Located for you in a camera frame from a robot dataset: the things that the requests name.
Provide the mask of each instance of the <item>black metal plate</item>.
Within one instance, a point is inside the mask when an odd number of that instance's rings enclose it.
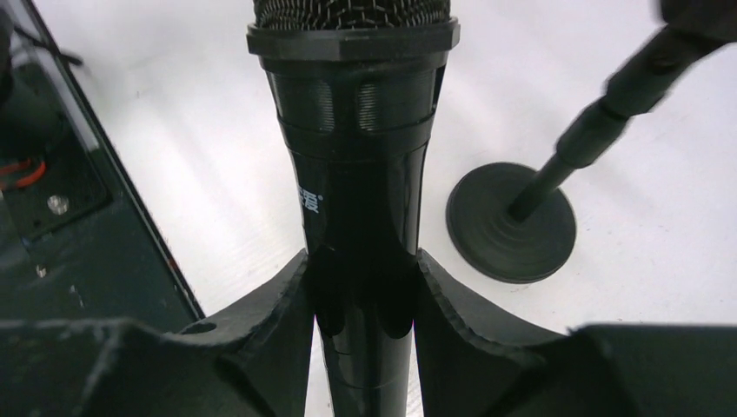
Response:
[[[48,97],[61,110],[56,89],[37,64],[20,66],[14,69],[14,75],[37,89],[39,94]],[[18,234],[29,241],[61,228],[109,200],[108,190],[73,129],[69,129],[61,142],[49,152],[46,164],[47,171],[38,182],[3,194]],[[69,209],[64,214],[55,215],[49,209],[48,200],[53,195],[69,199]]]

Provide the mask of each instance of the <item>stand base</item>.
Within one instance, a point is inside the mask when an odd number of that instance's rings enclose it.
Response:
[[[524,222],[507,213],[533,169],[493,163],[461,179],[448,199],[450,238],[464,259],[498,281],[527,284],[554,274],[574,249],[576,225],[558,189]]]

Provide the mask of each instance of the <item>metal screw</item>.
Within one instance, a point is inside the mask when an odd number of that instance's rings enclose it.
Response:
[[[69,211],[69,198],[63,195],[52,195],[46,203],[55,215],[63,215]]]

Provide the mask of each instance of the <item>white surface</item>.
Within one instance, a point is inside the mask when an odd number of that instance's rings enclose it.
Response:
[[[215,313],[302,246],[295,180],[245,0],[36,0],[197,299]],[[557,331],[591,321],[737,321],[737,50],[699,65],[564,189],[579,236],[552,278],[476,273],[445,229],[471,169],[540,167],[603,81],[659,26],[640,0],[454,2],[461,44],[428,153],[421,246],[460,281]],[[308,415],[328,412],[315,346]],[[418,390],[410,395],[419,413]]]

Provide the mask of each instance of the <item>tabletop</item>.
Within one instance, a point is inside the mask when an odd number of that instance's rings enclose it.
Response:
[[[289,153],[258,59],[251,4],[35,0],[207,314],[303,245]],[[490,280],[455,251],[448,195],[471,169],[540,167],[555,140],[660,22],[638,0],[454,2],[422,194],[420,244],[460,282],[545,328],[737,321],[737,50],[695,66],[593,167],[563,185],[578,222],[568,263],[531,285]],[[329,395],[319,342],[308,415]],[[413,368],[408,411],[421,410]]]

